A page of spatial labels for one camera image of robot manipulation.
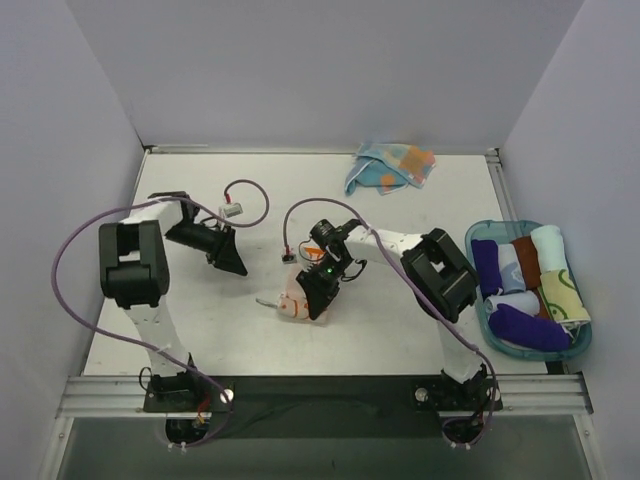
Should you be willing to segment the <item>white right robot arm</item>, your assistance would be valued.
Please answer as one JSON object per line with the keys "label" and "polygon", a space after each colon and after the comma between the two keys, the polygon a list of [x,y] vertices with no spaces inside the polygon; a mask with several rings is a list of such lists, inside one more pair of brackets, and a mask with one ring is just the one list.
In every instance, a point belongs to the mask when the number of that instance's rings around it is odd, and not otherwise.
{"label": "white right robot arm", "polygon": [[407,283],[421,309],[436,320],[445,401],[458,410],[477,401],[484,391],[487,365],[456,323],[461,312],[475,303],[479,279],[447,232],[439,228],[427,234],[373,230],[357,219],[336,227],[323,219],[310,237],[324,255],[315,265],[303,268],[296,282],[306,296],[312,320],[324,313],[340,285],[348,281],[348,267],[387,264]]}

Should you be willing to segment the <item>orange flower pattern towel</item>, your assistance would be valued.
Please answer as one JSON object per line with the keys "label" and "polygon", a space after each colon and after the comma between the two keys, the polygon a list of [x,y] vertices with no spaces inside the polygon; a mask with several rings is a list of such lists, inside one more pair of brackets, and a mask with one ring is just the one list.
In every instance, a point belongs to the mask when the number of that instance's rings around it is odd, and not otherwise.
{"label": "orange flower pattern towel", "polygon": [[316,325],[326,324],[328,311],[325,310],[317,319],[312,320],[306,294],[296,280],[305,267],[310,267],[320,260],[322,250],[313,242],[303,242],[297,256],[297,262],[288,266],[287,277],[276,303],[276,311],[285,320]]}

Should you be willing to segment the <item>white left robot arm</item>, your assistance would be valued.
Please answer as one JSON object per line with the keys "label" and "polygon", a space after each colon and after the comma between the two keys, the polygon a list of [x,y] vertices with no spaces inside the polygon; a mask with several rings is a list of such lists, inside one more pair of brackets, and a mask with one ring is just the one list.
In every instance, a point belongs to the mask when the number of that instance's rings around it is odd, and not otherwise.
{"label": "white left robot arm", "polygon": [[214,268],[245,277],[248,271],[235,244],[235,229],[196,221],[200,208],[184,191],[156,193],[152,204],[98,230],[100,284],[150,344],[147,391],[177,410],[195,409],[211,388],[191,370],[191,353],[178,337],[166,295],[170,287],[167,240],[205,254]]}

